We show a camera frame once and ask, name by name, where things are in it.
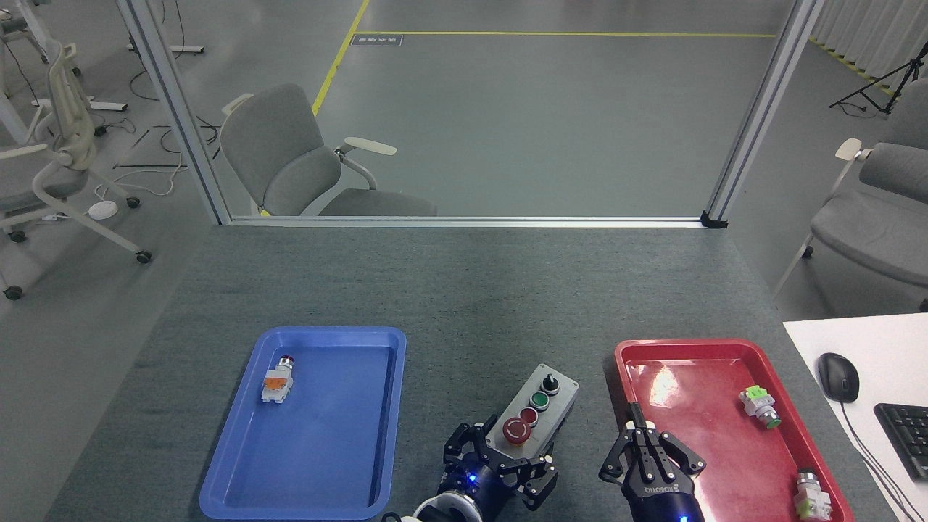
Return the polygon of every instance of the cable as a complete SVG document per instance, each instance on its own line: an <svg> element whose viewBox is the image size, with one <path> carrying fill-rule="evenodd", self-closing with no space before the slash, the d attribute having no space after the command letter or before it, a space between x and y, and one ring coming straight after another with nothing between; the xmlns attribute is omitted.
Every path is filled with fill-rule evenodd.
<svg viewBox="0 0 928 522"><path fill-rule="evenodd" d="M111 124L111 123L107 122L106 117L104 117L102 114L96 114L96 113L90 112L90 116L91 116L91 118L93 118L94 116L96 116L97 118L100 119L100 124L97 125L96 128L94 129L94 135L95 135L95 136L102 136L102 135L106 134L106 130L107 130L108 128L111 128L111 127L114 127L114 128L117 128L117 129L122 129L122 130L124 130L124 131L125 131L126 133L128 133L128 134L135 134L135 131L136 131L135 122L133 122L133 121L130 120L129 118L122 118L120 121ZM123 123L123 122L126 122L127 124L131 125L132 128L130 129L129 127L120 125L120 124Z"/></svg>
<svg viewBox="0 0 928 522"><path fill-rule="evenodd" d="M177 61L181 56L184 55L184 47L187 45L187 34L184 31L184 19L180 15L180 4L178 3L178 0L174 0L174 8L177 10L177 22L180 25L180 48L181 50L176 55L174 55L174 61ZM166 17L167 17L167 8L164 6L164 0L161 0L161 23L164 23L164 20ZM129 90L132 91L132 94L138 96L139 98L149 99L151 101L160 101L158 98L153 98L151 96L145 96L143 94L139 94L135 90L135 87L134 87L135 80L137 80L139 76L141 76L142 74L145 74L146 72L148 72L145 69L145 63L142 62L142 55L137 52L136 54L138 55L138 61L142 64L142 71L139 74L136 74L135 76L133 76L132 79L129 80Z"/></svg>
<svg viewBox="0 0 928 522"><path fill-rule="evenodd" d="M174 8L177 10L177 23L180 24L180 52L174 58L177 60L184 54L184 47L187 45L187 35L184 33L184 19L180 16L180 4L174 0Z"/></svg>
<svg viewBox="0 0 928 522"><path fill-rule="evenodd" d="M19 59L16 58L16 55L13 54L13 49L9 48L9 44L4 40L3 45L6 47L6 51L9 52L9 56L13 57L13 61L16 62L16 68L19 69L19 74L22 75L22 79L26 81L26 85L29 86L29 92L32 93L32 98L35 99L35 106L39 106L39 97L35 95L35 89L32 88L32 84L29 82L29 78L26 77L26 73L22 71L22 66L19 65Z"/></svg>
<svg viewBox="0 0 928 522"><path fill-rule="evenodd" d="M906 508L906 505L902 503L899 497L905 499L906 502L909 504L909 506L912 508L912 511L915 513L915 515L917 515L918 518L922 522L925 522L924 517L922 516L921 513L919 513L919 510L915 508L915 506L912 504L912 501L909 500L909 496L906 495L906 492L903 491L902 488L900 488L898 484L896 484L896 481L893 480L893 478L889 475L886 469L883 468L883 465L880 464L880 461L878 461L877 458L873 456L873 453L870 452L870 449L867 448L867 445L864 444L863 440L861 440L860 437L857 435L857 431L854 429L854 426L851 424L850 418L847 417L847 411L844 409L843 402L841 403L841 414L844 416L844 421L847 423L847 427L851 431L851 436L857 442L858 446L860 446L860 448L863 449L863 451L860 452L860 457L863 458L864 464L866 464L867 467L870 468L870 470L877 477L880 483L883 484L883 488L886 490L887 493L889 493L889 496L893 499L893 501L896 503L899 509L902 510L902 513L906 515L906 518L908 518L912 522L915 522L915 518L912 518L912 515L909 513L909 510ZM870 457L870 459L873 460L872 463L868 461L868 457ZM898 496L896 496L896 494L894 494L894 490L892 488L889 488L886 485L886 482L883 481L883 477L881 476L881 473L883 476L885 476L886 480L888 480L889 483L895 487L895 493Z"/></svg>
<svg viewBox="0 0 928 522"><path fill-rule="evenodd" d="M178 173L180 173L180 172L185 172L185 171L189 170L189 168L190 168L190 167L181 168L181 166L184 164L184 156L183 156L183 154L178 154L177 156L178 156L177 166L176 166L176 168L175 168L173 171L165 171L165 170L158 170L158 169L141 169L141 170L134 170L134 171L132 171L132 172L127 172L127 173L125 173L125 174L123 174L123 175L121 175L121 176L114 177L114 178L112 179L112 181L113 181L114 183L118 183L121 187L131 187L131 188L133 188L133 189L144 190L145 192L148 192L148 193L153 194L153 195L158 196L158 197L161 197L161 196L168 196L168 195L170 195L172 192L174 192L174 177L177 176ZM143 173L143 172L150 172L150 173L153 173L153 174L167 174L167 175L168 175L168 184L169 184L169 185L168 185L168 189L167 189L165 192L159 193L159 192L155 192L155 191L152 190L152 189L149 189L148 187L142 187L141 185L134 185L134 184L131 184L131 183L119 183L119 181L120 181L121 179L125 178L125 177L131 176L131 175L133 175L133 174L140 174L140 173ZM106 197L107 197L107 188L104 188L103 184L101 183L101 184L97 185L97 186L94 188L94 194L96 194L96 196L97 196L101 201L105 201L105 200L106 200Z"/></svg>
<svg viewBox="0 0 928 522"><path fill-rule="evenodd" d="M135 80L137 80L139 76L141 76L142 74L145 74L146 72L148 72L148 71L145 70L145 66L143 65L143 66L142 66L142 72L140 72L139 74L136 74L135 76L132 77L131 80L129 80L129 90L132 91L132 94L138 96L139 98L142 98L142 99L150 99L151 101L160 101L159 99L157 99L157 98L152 98L151 96L145 96L145 95L142 95L142 94L138 94L138 92L136 92L136 91L135 91L135 88L133 87L133 84L135 83Z"/></svg>
<svg viewBox="0 0 928 522"><path fill-rule="evenodd" d="M215 143L216 139L219 138L219 129L222 127L220 127L219 125L213 125L207 122L206 120L200 118L199 116L197 116L197 119L203 122L203 125L200 128L210 129L211 131L213 131L213 135L206 138L205 140L207 145L212 145L213 143ZM161 143L162 150L164 150L165 152L171 152L172 154L177 154L180 152L180 150L168 149L168 146L164 145L164 139L168 137L168 135L171 134L173 131L174 131L173 129L168 129L164 131L164 134L161 135L161 139L159 139L159 142Z"/></svg>
<svg viewBox="0 0 928 522"><path fill-rule="evenodd" d="M850 103L850 102L848 102L848 101L842 101L842 102L838 103L838 108L841 109L841 112L843 112L844 114L847 114L848 116L850 116L850 117L852 117L852 118L861 118L861 119L863 119L863 120L868 120L868 119L870 119L870 118L876 118L876 114L871 114L870 116L861 116L860 114L851 114L850 112L847 111L847 109L844 108L845 105L849 105L849 106L851 106L851 107L853 107L853 108L855 108L855 109L857 109L857 110L859 110L859 111L861 111L861 112L866 112L866 111L867 111L867 108L866 108L866 107L861 107L861 106L859 106L859 105L855 105L855 104Z"/></svg>

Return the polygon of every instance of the white desk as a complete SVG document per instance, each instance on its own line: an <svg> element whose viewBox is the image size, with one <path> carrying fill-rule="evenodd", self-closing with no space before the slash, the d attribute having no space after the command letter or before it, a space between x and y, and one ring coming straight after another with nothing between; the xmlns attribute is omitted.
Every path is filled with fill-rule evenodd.
<svg viewBox="0 0 928 522"><path fill-rule="evenodd" d="M928 482L915 483L909 478L873 413L873 406L880 402L928 405L928 314L801 320L783 325L817 380L816 361L825 352L843 355L854 363L860 375L860 395L844 406L847 417L870 452L922 516L928 517ZM840 405L829 402L850 437ZM908 521L885 491L883 496L899 520Z"/></svg>

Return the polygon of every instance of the white curtain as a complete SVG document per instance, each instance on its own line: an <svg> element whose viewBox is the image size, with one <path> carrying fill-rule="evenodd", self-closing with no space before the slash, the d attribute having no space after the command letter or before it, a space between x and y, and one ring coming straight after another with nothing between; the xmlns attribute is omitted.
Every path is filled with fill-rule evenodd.
<svg viewBox="0 0 928 522"><path fill-rule="evenodd" d="M914 59L928 42L928 0L827 0L812 37L879 78ZM895 90L904 72L882 84Z"/></svg>

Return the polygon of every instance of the chair backrest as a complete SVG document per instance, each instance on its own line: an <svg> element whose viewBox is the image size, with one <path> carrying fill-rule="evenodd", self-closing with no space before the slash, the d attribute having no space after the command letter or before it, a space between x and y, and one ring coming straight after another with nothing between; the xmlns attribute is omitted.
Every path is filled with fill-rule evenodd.
<svg viewBox="0 0 928 522"><path fill-rule="evenodd" d="M928 78L905 86L889 116L886 143L928 149Z"/></svg>
<svg viewBox="0 0 928 522"><path fill-rule="evenodd" d="M303 90L279 85L238 105L223 124L223 153L259 206L298 215L338 183L338 156L324 146Z"/></svg>
<svg viewBox="0 0 928 522"><path fill-rule="evenodd" d="M928 78L905 87L860 181L928 204Z"/></svg>
<svg viewBox="0 0 928 522"><path fill-rule="evenodd" d="M58 135L52 149L66 152L71 156L73 170L86 170L97 156L94 145L94 122L90 118L90 102L84 94L81 83L74 76L74 57L77 49L74 44L62 46L60 42L49 40L45 50L48 55L48 92L51 97L52 112L58 121Z"/></svg>

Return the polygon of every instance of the floor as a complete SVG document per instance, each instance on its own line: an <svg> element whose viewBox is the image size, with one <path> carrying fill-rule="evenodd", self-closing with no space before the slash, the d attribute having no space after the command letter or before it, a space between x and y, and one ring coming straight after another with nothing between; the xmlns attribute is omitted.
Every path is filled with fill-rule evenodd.
<svg viewBox="0 0 928 522"><path fill-rule="evenodd" d="M766 34L778 30L786 3L714 3L726 16L663 1L578 4L370 0L358 30ZM198 115L218 124L229 100L268 83L296 81L312 99L362 0L180 2L183 36L167 5L169 39L207 46L178 67ZM166 124L160 105L129 91L141 66L122 47L125 29L112 3L39 8L60 40L77 42L88 93L130 104L125 114L100 113L109 123L128 116L138 130L111 128L98 141L95 168L117 176L133 169L111 169L116 163L176 162L158 143L164 131L152 128ZM227 27L238 28L236 37ZM20 44L11 48L41 96L43 66ZM318 118L329 141L392 141L400 154L365 162L384 188L433 199L443 215L697 215L772 44L766 37L410 34L396 49L349 48ZM9 88L26 115L31 95L13 67ZM731 216L739 249L771 286L841 167L833 150L851 136L871 144L885 128L882 118L827 109L861 85L807 46ZM154 95L145 75L133 87ZM165 145L174 146L170 136ZM221 155L216 164L229 174ZM520 177L525 172L532 177ZM164 174L133 180L166 188ZM241 187L225 182L223 190L234 211L251 211ZM183 173L171 196L139 194L143 206L122 209L108 225L154 252L149 266L72 222L30 225L20 245L0 241L0 269L26 290L16 303L0 300L0 388L25 397L0 406L4 520L42 519L209 229ZM95 200L88 190L72 202ZM924 296L822 247L776 302L784 320L799 320L912 311Z"/></svg>

